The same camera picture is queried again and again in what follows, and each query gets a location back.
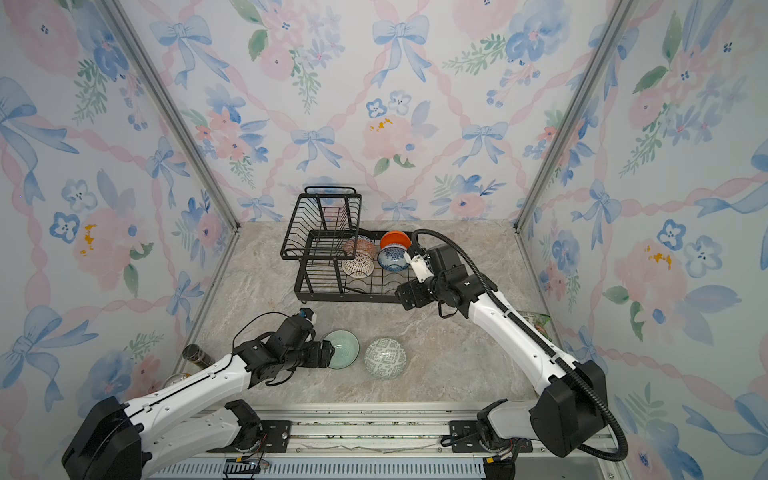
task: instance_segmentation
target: wallpaper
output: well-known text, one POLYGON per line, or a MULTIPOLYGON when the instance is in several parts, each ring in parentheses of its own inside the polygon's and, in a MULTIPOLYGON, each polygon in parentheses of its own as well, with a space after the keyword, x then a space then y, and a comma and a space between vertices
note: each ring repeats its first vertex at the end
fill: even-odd
POLYGON ((243 220, 517 218, 611 0, 122 2, 243 220))
POLYGON ((768 478, 767 10, 640 1, 526 226, 635 480, 768 478))
POLYGON ((0 478, 161 388, 230 231, 90 2, 0 2, 0 478))

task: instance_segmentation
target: blue and white bowl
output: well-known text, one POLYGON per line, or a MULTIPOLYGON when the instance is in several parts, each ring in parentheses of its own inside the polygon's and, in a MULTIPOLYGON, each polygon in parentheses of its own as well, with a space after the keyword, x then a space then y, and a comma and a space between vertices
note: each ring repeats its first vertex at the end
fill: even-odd
POLYGON ((401 272, 408 268, 406 248, 399 243, 390 243, 379 251, 379 265, 389 272, 401 272))

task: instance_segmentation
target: black wire dish rack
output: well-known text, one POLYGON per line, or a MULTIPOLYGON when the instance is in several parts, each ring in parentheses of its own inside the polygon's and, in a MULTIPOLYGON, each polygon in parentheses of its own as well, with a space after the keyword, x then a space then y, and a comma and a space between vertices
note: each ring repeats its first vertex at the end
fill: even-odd
POLYGON ((368 237, 377 247, 386 230, 359 227, 362 196, 352 187, 307 187, 293 208, 280 256, 298 260, 293 291, 302 302, 399 303, 397 287, 415 278, 411 269, 384 270, 373 259, 373 273, 363 278, 347 276, 341 262, 355 258, 357 238, 368 237), (342 247, 355 239, 351 253, 342 247))

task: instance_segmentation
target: metal bracket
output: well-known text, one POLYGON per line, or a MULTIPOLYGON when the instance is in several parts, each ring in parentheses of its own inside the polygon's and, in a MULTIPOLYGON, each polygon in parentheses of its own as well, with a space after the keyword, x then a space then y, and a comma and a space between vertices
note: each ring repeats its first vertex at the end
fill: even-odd
MULTIPOLYGON (((451 449, 453 453, 490 453, 480 443, 480 435, 477 430, 476 420, 452 420, 448 422, 451 435, 442 438, 443 442, 449 440, 455 442, 451 449)), ((533 444, 529 439, 513 439, 516 442, 523 442, 520 453, 533 452, 533 444)))
MULTIPOLYGON (((288 451, 288 441, 290 440, 290 420, 262 420, 261 426, 266 433, 264 439, 265 453, 285 453, 288 451)), ((209 453, 240 453, 233 446, 228 445, 221 449, 208 450, 209 453)))

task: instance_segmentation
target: cable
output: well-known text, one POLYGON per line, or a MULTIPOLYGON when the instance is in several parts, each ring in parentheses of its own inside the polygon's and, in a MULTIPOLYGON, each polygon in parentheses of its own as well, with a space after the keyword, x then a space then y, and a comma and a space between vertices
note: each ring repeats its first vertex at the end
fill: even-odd
POLYGON ((284 316, 284 317, 288 318, 288 315, 286 315, 286 314, 285 314, 285 313, 283 313, 283 312, 266 312, 266 313, 262 313, 261 315, 257 316, 257 317, 256 317, 256 318, 254 318, 253 320, 251 320, 251 321, 249 321, 248 323, 246 323, 246 324, 245 324, 245 326, 244 326, 243 328, 241 328, 239 332, 235 333, 235 336, 233 336, 233 337, 232 337, 232 350, 234 350, 234 349, 235 349, 235 339, 237 338, 237 336, 238 336, 238 335, 240 335, 240 334, 243 332, 243 330, 245 330, 246 328, 248 328, 248 326, 249 326, 251 323, 255 322, 256 320, 258 320, 259 318, 261 318, 261 317, 263 317, 263 316, 265 316, 265 315, 269 315, 270 313, 276 313, 276 314, 278 314, 278 315, 282 315, 282 316, 284 316))
MULTIPOLYGON (((446 237, 440 232, 436 232, 434 230, 426 229, 426 228, 419 228, 417 230, 414 230, 411 234, 411 243, 414 243, 416 245, 419 244, 419 234, 423 233, 425 235, 430 235, 434 238, 437 238, 439 240, 442 240, 446 242, 450 247, 453 247, 456 250, 456 253, 461 256, 462 259, 467 263, 467 266, 469 266, 470 270, 475 274, 475 276, 478 278, 478 281, 482 285, 485 292, 488 294, 488 298, 493 301, 493 303, 502 311, 504 314, 512 320, 512 322, 517 325, 523 332, 525 332, 526 335, 531 337, 536 344, 541 347, 544 352, 549 355, 550 357, 556 357, 557 353, 549 346, 546 341, 544 341, 539 335, 536 335, 536 333, 525 323, 524 320, 519 319, 512 311, 508 309, 508 307, 498 299, 498 297, 493 293, 493 290, 491 289, 490 285, 488 285, 488 281, 485 279, 485 277, 480 273, 480 270, 475 265, 475 262, 472 261, 472 259, 469 257, 469 255, 453 240, 446 237)), ((608 460, 609 462, 620 462, 627 458, 627 454, 629 453, 629 445, 627 444, 627 437, 624 435, 624 431, 621 429, 621 426, 619 425, 618 421, 614 417, 614 414, 611 413, 610 409, 608 409, 608 406, 605 405, 605 402, 603 402, 603 399, 600 398, 600 396, 582 379, 572 368, 570 365, 568 365, 562 358, 557 357, 554 359, 554 362, 558 364, 560 368, 563 369, 565 372, 565 375, 573 382, 576 383, 578 388, 587 396, 589 397, 590 401, 593 405, 595 405, 598 410, 600 411, 600 414, 603 415, 603 419, 608 424, 608 426, 611 427, 611 430, 613 430, 614 434, 616 435, 616 443, 618 445, 618 451, 617 452, 604 452, 602 450, 594 449, 588 445, 579 445, 577 448, 585 453, 588 453, 589 455, 593 455, 594 457, 608 460)))

